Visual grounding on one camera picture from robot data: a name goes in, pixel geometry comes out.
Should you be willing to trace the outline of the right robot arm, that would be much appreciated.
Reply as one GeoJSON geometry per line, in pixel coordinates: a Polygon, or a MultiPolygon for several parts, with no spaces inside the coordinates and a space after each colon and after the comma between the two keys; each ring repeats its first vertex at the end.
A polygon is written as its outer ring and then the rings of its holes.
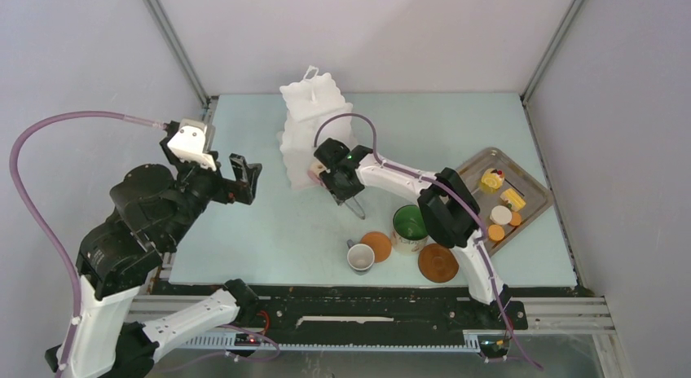
{"type": "Polygon", "coordinates": [[[412,169],[372,148],[350,149],[333,138],[318,145],[314,156],[324,167],[319,179],[338,202],[376,187],[416,204],[429,237],[449,249],[464,272],[469,295],[477,301],[473,307],[477,322],[495,327],[505,319],[505,284],[485,247],[488,229],[477,201],[455,170],[412,169]]]}

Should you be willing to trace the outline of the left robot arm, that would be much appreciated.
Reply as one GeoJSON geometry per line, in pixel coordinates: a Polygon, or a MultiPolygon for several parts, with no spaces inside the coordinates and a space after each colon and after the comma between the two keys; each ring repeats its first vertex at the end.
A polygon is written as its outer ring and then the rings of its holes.
{"type": "Polygon", "coordinates": [[[170,351],[208,330],[248,326],[257,294],[242,280],[161,319],[127,323],[132,301],[163,256],[174,253],[211,202],[252,204],[262,172],[240,155],[235,177],[176,161],[146,164],[114,186],[113,212],[82,240],[76,268],[81,309],[72,340],[48,349],[51,370],[63,377],[143,377],[170,351]]]}

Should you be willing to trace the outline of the pink-tipped metal tongs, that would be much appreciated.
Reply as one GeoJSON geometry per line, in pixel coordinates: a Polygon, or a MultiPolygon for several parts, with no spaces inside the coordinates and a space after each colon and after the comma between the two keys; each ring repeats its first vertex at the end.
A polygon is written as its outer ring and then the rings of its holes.
{"type": "MultiPolygon", "coordinates": [[[[309,169],[308,169],[308,176],[310,177],[311,180],[313,180],[315,183],[320,185],[323,188],[327,188],[325,183],[322,181],[320,174],[324,172],[326,169],[322,163],[320,163],[318,160],[314,161],[309,169]]],[[[357,218],[361,220],[366,219],[366,213],[365,210],[363,209],[363,206],[357,201],[355,197],[352,197],[348,200],[339,200],[337,199],[334,195],[332,195],[333,199],[336,201],[337,205],[342,206],[344,205],[346,208],[348,208],[357,218]]]]}

